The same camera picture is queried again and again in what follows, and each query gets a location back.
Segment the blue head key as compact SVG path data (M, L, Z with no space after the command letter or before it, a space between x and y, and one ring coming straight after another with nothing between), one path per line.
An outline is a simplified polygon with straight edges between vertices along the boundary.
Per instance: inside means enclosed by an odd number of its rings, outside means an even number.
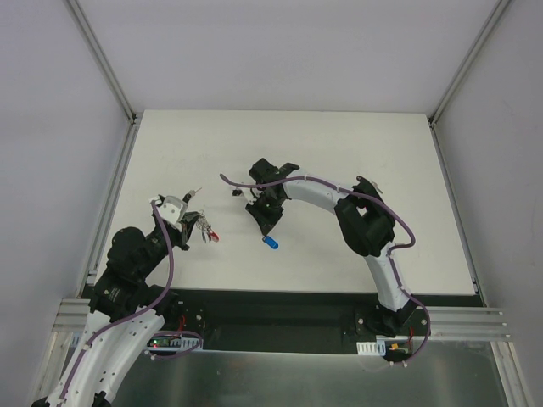
M272 248L272 249L274 249L274 250L277 250L277 249L279 248L278 242L277 242L274 238L272 238L272 237L270 237L270 236L264 236L264 237L262 238L262 241L263 241L268 247L270 247L270 248Z

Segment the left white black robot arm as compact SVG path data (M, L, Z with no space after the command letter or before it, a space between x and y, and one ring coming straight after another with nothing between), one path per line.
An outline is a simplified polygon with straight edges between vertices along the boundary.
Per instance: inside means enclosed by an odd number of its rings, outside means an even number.
M114 234L76 351L58 385L35 406L112 405L148 341L179 321L177 295L168 285L149 286L146 279L163 259L173 259L174 248L188 250L199 218L190 211L177 226L156 220L149 234L133 226Z

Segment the keyring with red tag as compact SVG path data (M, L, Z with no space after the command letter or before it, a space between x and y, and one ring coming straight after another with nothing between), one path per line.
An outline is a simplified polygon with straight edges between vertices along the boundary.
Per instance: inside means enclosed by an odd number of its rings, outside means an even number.
M197 211L195 217L195 227L199 230L203 241L205 243L218 243L220 241L220 237L212 228L210 222L204 214L204 211Z

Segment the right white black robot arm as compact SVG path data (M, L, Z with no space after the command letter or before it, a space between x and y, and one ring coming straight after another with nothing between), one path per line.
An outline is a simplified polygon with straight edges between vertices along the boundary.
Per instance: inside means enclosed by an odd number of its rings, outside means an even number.
M312 176L296 164L276 167L266 159L253 164L249 176L255 184L245 209L263 236L281 220L287 200L331 213L347 246L366 261L377 288L378 306L364 318L367 330L394 337L411 326L417 305L409 298L392 259L396 219L368 180L359 177L358 183L348 189Z

